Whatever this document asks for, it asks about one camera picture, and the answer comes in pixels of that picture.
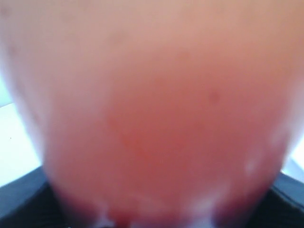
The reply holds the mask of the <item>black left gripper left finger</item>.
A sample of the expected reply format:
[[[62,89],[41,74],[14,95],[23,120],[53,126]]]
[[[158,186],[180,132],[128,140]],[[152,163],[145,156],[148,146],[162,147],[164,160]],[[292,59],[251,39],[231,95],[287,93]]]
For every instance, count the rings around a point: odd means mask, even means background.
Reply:
[[[67,228],[41,167],[0,188],[2,228]]]

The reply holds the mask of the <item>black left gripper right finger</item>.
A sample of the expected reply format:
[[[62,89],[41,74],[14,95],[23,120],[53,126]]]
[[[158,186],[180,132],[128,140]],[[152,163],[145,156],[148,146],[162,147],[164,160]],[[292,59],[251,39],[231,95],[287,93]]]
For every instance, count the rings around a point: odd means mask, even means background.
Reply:
[[[288,175],[229,178],[214,211],[215,228],[302,228],[304,184]]]

